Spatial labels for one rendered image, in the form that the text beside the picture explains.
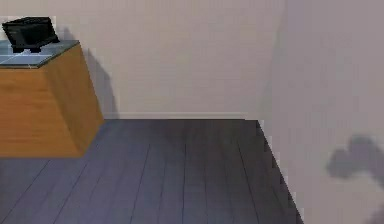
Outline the wooden cabinet with grey top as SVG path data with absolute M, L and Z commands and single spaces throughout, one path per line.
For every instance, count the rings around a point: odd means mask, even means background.
M 19 54 L 0 41 L 0 158 L 80 157 L 103 123 L 79 41 Z

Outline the black toaster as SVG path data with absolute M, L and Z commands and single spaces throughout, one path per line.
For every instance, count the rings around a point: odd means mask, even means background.
M 23 17 L 4 22 L 2 28 L 14 53 L 21 53 L 25 49 L 39 53 L 42 46 L 60 42 L 50 17 Z

